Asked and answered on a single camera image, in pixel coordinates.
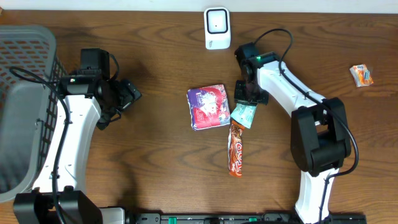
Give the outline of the teal snack packet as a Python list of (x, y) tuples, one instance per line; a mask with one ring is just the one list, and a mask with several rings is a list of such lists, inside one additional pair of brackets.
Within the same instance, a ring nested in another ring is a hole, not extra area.
[(237, 103), (235, 109), (231, 113), (231, 118), (237, 123), (242, 124), (245, 128), (250, 129), (256, 113), (256, 108), (257, 106)]

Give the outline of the orange red chocolate bar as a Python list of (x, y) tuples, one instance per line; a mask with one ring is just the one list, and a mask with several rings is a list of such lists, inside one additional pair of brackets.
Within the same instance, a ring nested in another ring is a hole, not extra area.
[(228, 169), (229, 174), (235, 177), (242, 177), (243, 131), (244, 126), (233, 120), (228, 135)]

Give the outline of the small orange snack packet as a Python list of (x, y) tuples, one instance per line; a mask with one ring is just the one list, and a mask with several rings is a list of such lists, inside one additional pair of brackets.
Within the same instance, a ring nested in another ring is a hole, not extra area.
[(365, 64), (354, 65), (349, 69), (357, 87), (370, 86), (374, 83), (371, 72)]

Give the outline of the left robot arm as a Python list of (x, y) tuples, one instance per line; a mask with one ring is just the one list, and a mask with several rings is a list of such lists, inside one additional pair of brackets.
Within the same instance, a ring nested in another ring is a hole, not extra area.
[(29, 193), (17, 194), (19, 223), (134, 223), (122, 207), (97, 207), (85, 193), (85, 171), (95, 128), (104, 129), (141, 97), (127, 79), (102, 75), (61, 78), (57, 121), (45, 164)]

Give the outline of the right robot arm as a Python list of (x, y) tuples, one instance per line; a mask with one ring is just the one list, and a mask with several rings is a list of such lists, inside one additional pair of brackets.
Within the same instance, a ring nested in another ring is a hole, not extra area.
[(235, 100), (267, 104), (272, 96), (290, 116), (290, 151), (301, 170), (294, 209), (301, 223), (322, 223), (330, 216), (328, 201), (340, 168), (351, 155), (351, 133), (339, 98), (327, 99), (303, 84), (274, 52), (235, 51), (243, 80)]

